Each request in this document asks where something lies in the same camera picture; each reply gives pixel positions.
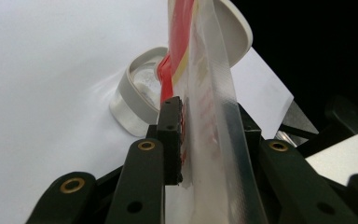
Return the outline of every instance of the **black background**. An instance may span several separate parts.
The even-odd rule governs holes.
[[[335,94],[358,106],[358,1],[232,0],[253,47],[318,130]]]

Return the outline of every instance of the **white paper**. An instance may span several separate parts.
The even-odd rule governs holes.
[[[61,175],[99,178],[122,165],[136,138],[115,121],[109,101],[134,57],[168,46],[167,29],[165,0],[0,1],[0,223],[24,223]],[[270,82],[257,88],[241,77],[240,103],[256,122],[253,113],[268,108],[267,123],[280,123],[287,105],[271,109],[271,94],[246,87],[268,89],[279,79],[259,57],[249,54],[236,67],[244,64],[259,64],[246,74]],[[273,95],[292,99],[287,89]]]
[[[358,174],[358,134],[307,158],[319,175],[347,186]]]
[[[253,48],[231,73],[238,102],[261,128],[263,137],[274,138],[293,101],[292,93]]]

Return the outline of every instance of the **screw hole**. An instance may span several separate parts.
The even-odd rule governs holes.
[[[328,203],[317,203],[316,206],[319,210],[328,215],[334,215],[336,213],[336,210]]]
[[[80,177],[71,178],[61,184],[60,191],[66,194],[73,193],[82,189],[85,183],[86,182],[84,181],[83,178]]]
[[[138,148],[141,150],[145,150],[145,151],[153,149],[153,148],[155,148],[155,146],[156,145],[150,141],[143,141],[140,144],[138,144]]]
[[[72,182],[69,182],[68,184],[66,184],[65,188],[68,190],[71,190],[71,189],[75,189],[75,188],[79,187],[79,185],[80,185],[80,182],[72,181]]]
[[[127,206],[127,211],[129,213],[135,214],[139,213],[142,210],[142,203],[140,202],[132,202]]]
[[[277,151],[287,151],[287,149],[289,149],[287,147],[287,145],[280,143],[280,142],[271,142],[271,143],[269,143],[269,146],[272,149],[277,150]]]

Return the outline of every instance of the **red label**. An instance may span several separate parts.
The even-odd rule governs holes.
[[[173,97],[172,76],[182,61],[188,47],[194,0],[176,0],[170,27],[169,52],[158,65],[161,82],[160,101]]]

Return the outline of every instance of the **clear plastic bag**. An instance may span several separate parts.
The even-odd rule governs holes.
[[[170,1],[169,13],[166,62],[186,124],[184,182],[166,188],[167,223],[266,223],[213,1]]]

